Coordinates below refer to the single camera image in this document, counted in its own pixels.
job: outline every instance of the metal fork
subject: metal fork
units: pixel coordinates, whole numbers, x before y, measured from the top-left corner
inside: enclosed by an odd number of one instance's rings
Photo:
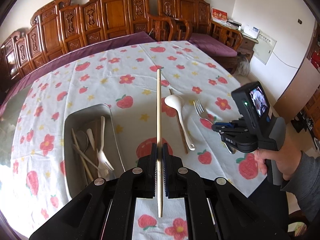
[[[209,121],[211,124],[213,124],[211,122],[211,120],[209,119],[209,115],[208,115],[207,110],[202,106],[200,100],[194,100],[193,105],[195,106],[196,112],[200,116],[201,119],[205,119],[205,120]],[[224,142],[224,144],[231,154],[236,153],[233,147],[227,145],[225,142]]]

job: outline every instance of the human hand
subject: human hand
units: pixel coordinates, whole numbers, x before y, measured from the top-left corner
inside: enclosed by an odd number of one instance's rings
[[[258,168],[263,175],[266,175],[268,170],[265,159],[275,160],[284,180],[291,179],[301,159],[301,151],[295,146],[288,134],[280,151],[257,149],[253,153],[255,160],[258,162]]]

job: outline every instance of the metal screw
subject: metal screw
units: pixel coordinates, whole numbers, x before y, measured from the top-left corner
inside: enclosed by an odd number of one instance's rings
[[[104,183],[104,179],[102,178],[97,178],[94,180],[94,184],[97,185],[97,186],[100,186]]]
[[[224,178],[217,178],[217,183],[219,185],[224,185],[227,183],[227,181]]]
[[[178,172],[179,172],[180,174],[186,174],[186,173],[188,172],[188,169],[185,168],[185,167],[182,167],[182,168],[179,168],[179,169],[178,169]]]
[[[140,174],[140,173],[142,172],[142,169],[139,168],[139,167],[136,167],[136,168],[134,168],[134,169],[132,170],[132,172],[133,172],[134,174]]]

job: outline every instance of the black pants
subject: black pants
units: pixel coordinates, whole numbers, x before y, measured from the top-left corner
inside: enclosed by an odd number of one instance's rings
[[[248,197],[259,209],[264,212],[277,226],[288,231],[289,210],[286,192],[280,191],[267,178]]]

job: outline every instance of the strawberry print tablecloth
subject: strawberry print tablecloth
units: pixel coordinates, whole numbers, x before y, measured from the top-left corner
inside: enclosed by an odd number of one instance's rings
[[[249,196],[265,178],[253,154],[231,155],[220,136],[200,120],[192,101],[200,99],[212,121],[231,121],[239,112],[231,91],[240,84],[218,63],[185,41],[133,45],[82,58],[35,81],[21,109],[12,146],[12,190],[0,204],[9,224],[29,237],[68,201],[63,129],[67,116],[105,103],[113,113],[126,169],[150,154],[156,137],[156,70],[162,69],[164,142],[200,176],[225,177]],[[169,88],[182,96],[185,125],[196,145],[186,155],[176,112],[164,104]],[[138,199],[133,239],[187,239],[183,199]]]

